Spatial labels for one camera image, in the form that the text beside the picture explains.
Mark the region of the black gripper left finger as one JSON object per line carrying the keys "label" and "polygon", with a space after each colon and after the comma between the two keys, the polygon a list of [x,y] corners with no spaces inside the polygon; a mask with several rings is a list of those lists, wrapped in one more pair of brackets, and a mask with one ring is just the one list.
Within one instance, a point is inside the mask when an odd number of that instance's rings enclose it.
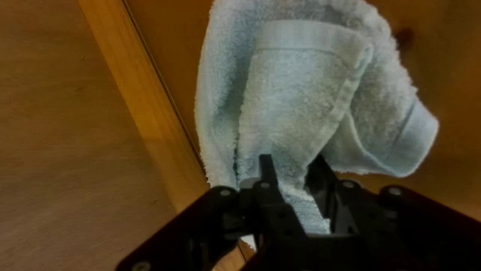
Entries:
{"label": "black gripper left finger", "polygon": [[256,237],[297,237],[301,225],[283,199],[271,156],[259,157],[259,177],[243,183],[241,207]]}

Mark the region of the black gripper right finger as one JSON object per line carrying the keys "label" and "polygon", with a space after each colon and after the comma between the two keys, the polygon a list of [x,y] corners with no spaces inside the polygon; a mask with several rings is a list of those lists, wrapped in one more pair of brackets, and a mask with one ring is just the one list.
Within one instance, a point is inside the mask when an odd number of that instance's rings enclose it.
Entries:
{"label": "black gripper right finger", "polygon": [[349,180],[339,180],[322,156],[309,166],[307,189],[328,222],[334,235],[357,235],[358,226],[351,205],[361,187]]}

